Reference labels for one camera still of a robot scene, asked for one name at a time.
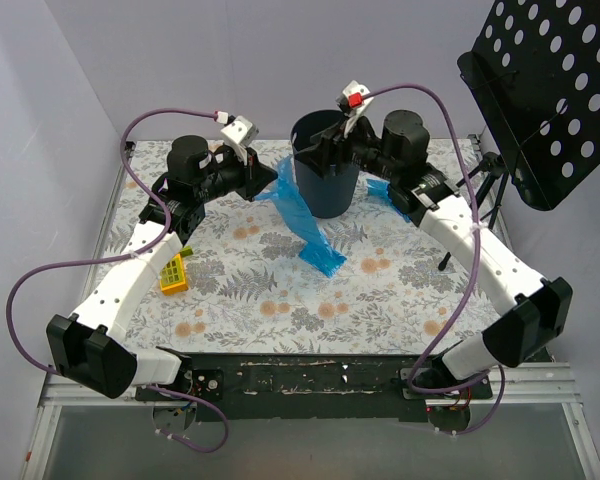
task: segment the table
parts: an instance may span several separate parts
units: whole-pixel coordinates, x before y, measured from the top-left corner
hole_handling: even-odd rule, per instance
[[[466,163],[474,166],[472,142],[460,145]],[[256,141],[253,147],[270,166],[291,153],[288,141]],[[167,141],[137,143],[132,166],[143,182],[151,185],[166,170],[169,148]],[[432,140],[429,160],[450,179],[461,177],[450,140]],[[165,296],[156,282],[125,345],[182,352],[421,353],[458,304],[468,275],[454,261],[439,272],[440,245],[369,196],[366,178],[360,175],[345,214],[319,221],[348,259],[333,278],[298,258],[304,241],[288,230],[270,201],[249,203],[230,194],[207,204],[207,217],[189,242],[194,255],[185,259],[190,289]],[[475,183],[477,188],[480,179]],[[146,201],[127,179],[105,256],[128,242]],[[97,280],[110,268],[100,267]],[[478,290],[437,351],[496,319]]]

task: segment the mounting plate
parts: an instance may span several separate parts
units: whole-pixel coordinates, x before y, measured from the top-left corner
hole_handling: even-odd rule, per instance
[[[458,66],[529,206],[600,164],[600,0],[498,0]]]

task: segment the gray bucket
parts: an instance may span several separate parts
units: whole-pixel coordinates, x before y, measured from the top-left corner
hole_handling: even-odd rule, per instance
[[[348,165],[339,175],[320,178],[305,164],[295,160],[295,154],[298,150],[311,146],[309,139],[312,135],[325,130],[342,118],[343,114],[338,110],[320,110],[302,117],[291,130],[296,183],[300,195],[307,202],[314,217],[334,218],[347,211],[353,200],[360,169]]]

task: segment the blue plastic bag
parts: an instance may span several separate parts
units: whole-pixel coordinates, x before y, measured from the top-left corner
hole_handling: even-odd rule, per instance
[[[327,277],[332,277],[347,258],[329,244],[300,195],[293,181],[291,155],[280,160],[277,170],[278,180],[273,184],[271,191],[258,195],[256,200],[273,202],[289,230],[307,241],[299,257]]]
[[[391,205],[394,208],[394,210],[398,212],[407,223],[410,223],[411,219],[402,212],[400,212],[400,210],[398,210],[395,207],[395,205],[389,198],[389,192],[387,191],[388,188],[389,182],[385,182],[384,180],[377,180],[375,178],[367,179],[367,193],[373,197],[380,197],[381,199],[383,199],[385,202]]]

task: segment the white wall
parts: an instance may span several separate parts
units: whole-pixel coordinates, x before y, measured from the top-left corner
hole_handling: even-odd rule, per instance
[[[483,151],[497,151],[490,132],[482,141]],[[549,349],[571,363],[600,455],[600,167],[551,212],[529,208],[513,186],[502,209],[516,254],[573,287],[564,333]]]
[[[372,89],[427,84],[449,102],[460,135],[485,125],[456,60],[473,46],[492,0],[47,4],[118,132],[145,110],[186,106],[241,113],[260,127],[260,138],[287,138],[305,113],[335,108],[352,79]],[[395,108],[421,113],[434,136],[448,137],[420,93],[378,99],[370,116],[380,122]],[[137,137],[192,129],[218,136],[213,124],[172,117],[143,123]]]
[[[43,375],[12,346],[9,289],[43,262],[93,255],[118,170],[118,136],[43,0],[0,0],[0,479],[18,478]],[[26,347],[69,312],[86,272],[42,274],[16,299]]]

